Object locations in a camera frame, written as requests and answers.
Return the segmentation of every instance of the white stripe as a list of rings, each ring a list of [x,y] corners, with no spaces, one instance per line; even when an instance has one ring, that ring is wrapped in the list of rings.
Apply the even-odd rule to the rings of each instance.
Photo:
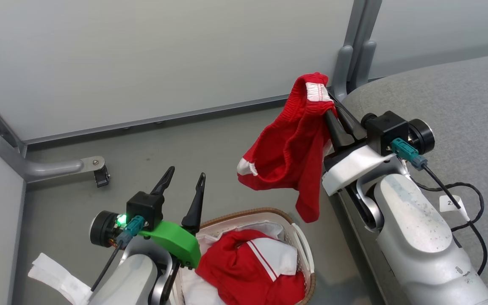
[[[322,83],[306,83],[306,95],[310,102],[333,102]]]
[[[295,275],[297,250],[294,247],[271,238],[256,238],[252,243],[275,275]]]
[[[255,256],[257,257],[257,259],[259,259],[259,262],[261,263],[261,265],[263,265],[263,268],[265,268],[265,270],[267,270],[267,273],[271,277],[271,280],[274,282],[276,280],[276,274],[273,274],[271,268],[265,262],[265,260],[263,259],[263,257],[261,257],[261,255],[259,254],[259,252],[257,252],[257,250],[255,249],[255,246],[252,244],[252,242],[251,241],[248,241],[246,243],[252,249],[253,253],[255,254]]]
[[[255,164],[248,162],[246,159],[240,159],[240,162],[236,166],[236,172],[242,176],[252,174],[254,176],[259,175],[255,169]]]

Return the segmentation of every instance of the gray fabric surface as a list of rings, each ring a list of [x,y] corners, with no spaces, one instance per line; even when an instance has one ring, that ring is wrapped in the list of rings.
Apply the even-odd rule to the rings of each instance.
[[[368,112],[379,115],[392,110],[405,119],[420,118],[427,122],[436,139],[435,149],[427,154],[429,167],[444,183],[472,183],[483,194],[485,213],[476,227],[488,247],[488,57],[426,67],[373,81],[352,92],[343,104],[358,119]],[[414,177],[430,187],[437,187],[425,172],[415,172]],[[479,210],[477,195],[464,187],[454,188],[452,192],[462,197],[473,218]],[[437,207],[443,193],[424,193]],[[358,220],[355,211],[351,214]],[[463,223],[457,212],[443,216],[451,227]],[[389,305],[408,304],[374,241],[374,234],[357,223],[387,302]],[[466,228],[455,233],[455,237],[477,270],[482,249],[476,236]],[[482,279],[488,285],[488,264]]]

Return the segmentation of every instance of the white tape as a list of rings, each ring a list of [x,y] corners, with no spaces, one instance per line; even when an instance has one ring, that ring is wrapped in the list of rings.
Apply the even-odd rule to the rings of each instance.
[[[73,305],[87,304],[92,295],[89,286],[44,253],[33,261],[28,276],[58,290]]]
[[[457,208],[457,206],[455,206],[455,204],[451,201],[451,199],[449,199],[447,195],[442,195],[440,196],[440,212],[459,211],[464,220],[469,222],[470,218],[468,217],[468,213],[464,208],[462,199],[457,195],[453,195],[453,198],[455,198],[457,200],[457,203],[459,203],[460,210]]]

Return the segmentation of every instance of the white cloth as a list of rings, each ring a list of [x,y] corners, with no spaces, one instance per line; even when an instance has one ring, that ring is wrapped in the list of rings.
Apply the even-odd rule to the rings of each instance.
[[[217,289],[198,276],[195,270],[182,268],[179,273],[186,305],[225,305],[219,298]]]
[[[205,254],[216,241],[219,241],[219,238],[223,236],[223,234],[230,232],[232,230],[258,230],[262,232],[266,236],[270,238],[274,238],[277,241],[283,241],[283,226],[281,224],[277,224],[276,222],[254,222],[252,224],[238,226],[236,228],[224,230],[223,232],[217,234],[216,236],[208,235],[208,234],[197,234],[197,240],[199,242],[199,248],[201,249],[201,254]]]
[[[41,253],[33,261],[28,276],[58,290],[73,305],[85,305],[92,292],[56,261]]]
[[[296,274],[297,250],[281,242],[283,241],[283,226],[275,222],[247,224],[223,231],[217,236],[198,234],[197,240],[201,254],[205,254],[216,241],[219,241],[223,234],[232,230],[258,230],[273,238],[258,238],[248,241],[258,261],[273,281],[280,275]],[[217,289],[198,276],[195,270],[180,269],[180,278],[186,305],[225,305],[220,299]]]

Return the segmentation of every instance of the black cable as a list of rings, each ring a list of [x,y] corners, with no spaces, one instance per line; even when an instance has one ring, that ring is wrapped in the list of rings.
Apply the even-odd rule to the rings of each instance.
[[[97,288],[97,286],[101,282],[101,279],[103,279],[103,276],[105,276],[105,274],[107,273],[108,267],[110,267],[110,265],[112,264],[112,261],[114,260],[114,257],[116,257],[116,254],[118,253],[118,251],[120,251],[120,249],[122,248],[122,245],[123,244],[124,244],[124,241],[120,241],[118,243],[118,246],[116,247],[116,249],[114,249],[114,252],[112,252],[112,255],[108,259],[108,262],[105,265],[105,268],[103,268],[103,271],[101,272],[101,274],[99,275],[99,277],[97,278],[97,280],[95,281],[95,283],[93,284],[93,286],[91,286],[91,289],[90,290],[92,292],[95,291],[95,288]]]
[[[434,181],[436,181],[436,183],[438,183],[438,186],[440,186],[440,188],[446,193],[446,195],[449,197],[451,202],[453,202],[453,204],[457,207],[457,209],[460,209],[459,203],[455,200],[453,195],[451,195],[451,192],[442,183],[442,181],[440,181],[440,178],[438,178],[436,175],[434,175],[432,170],[430,170],[430,168],[428,168],[428,166],[426,166],[426,164],[423,164],[421,167],[430,175],[430,177],[432,177],[432,179],[434,179]],[[482,260],[482,264],[480,266],[480,269],[478,270],[478,275],[481,275],[481,273],[485,269],[485,265],[487,264],[487,258],[488,258],[487,246],[485,245],[485,241],[483,240],[483,237],[481,236],[480,232],[478,231],[476,226],[474,226],[474,224],[472,223],[472,220],[468,221],[468,226],[470,228],[472,228],[472,230],[476,234],[476,237],[480,241],[480,244],[481,244],[482,249],[483,249],[483,260]]]
[[[426,185],[422,185],[419,182],[415,181],[413,177],[410,177],[410,178],[418,187],[420,187],[421,189],[424,189],[426,191],[443,191],[441,187],[428,187]],[[483,195],[480,192],[480,190],[477,187],[471,185],[470,183],[464,183],[464,182],[455,182],[455,183],[451,183],[451,184],[448,184],[445,186],[446,186],[446,189],[451,189],[451,188],[457,187],[457,186],[465,186],[465,187],[469,187],[475,191],[475,193],[478,195],[479,200],[480,200],[480,211],[476,215],[476,218],[474,218],[474,220],[472,220],[472,223],[475,224],[481,218],[481,216],[483,215],[484,209],[485,209],[485,201],[483,199]],[[456,226],[454,228],[451,228],[451,232],[455,232],[456,230],[460,230],[460,229],[466,228],[466,227],[469,227],[468,223],[460,225],[460,226]]]

